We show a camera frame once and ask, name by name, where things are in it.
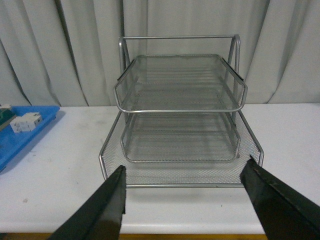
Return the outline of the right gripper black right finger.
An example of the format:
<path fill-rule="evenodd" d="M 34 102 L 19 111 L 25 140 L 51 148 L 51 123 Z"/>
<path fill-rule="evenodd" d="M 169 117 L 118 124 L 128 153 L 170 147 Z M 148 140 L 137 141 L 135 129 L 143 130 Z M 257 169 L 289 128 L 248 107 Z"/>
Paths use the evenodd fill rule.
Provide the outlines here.
<path fill-rule="evenodd" d="M 240 174 L 269 240 L 318 240 L 320 206 L 249 159 Z"/>

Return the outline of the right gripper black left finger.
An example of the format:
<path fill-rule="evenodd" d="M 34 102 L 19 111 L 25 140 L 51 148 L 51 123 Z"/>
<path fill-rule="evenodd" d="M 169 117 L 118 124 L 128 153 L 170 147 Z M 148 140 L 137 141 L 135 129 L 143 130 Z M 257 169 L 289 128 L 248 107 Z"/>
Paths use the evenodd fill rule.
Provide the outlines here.
<path fill-rule="evenodd" d="M 117 240 L 126 212 L 126 167 L 120 165 L 50 240 Z"/>

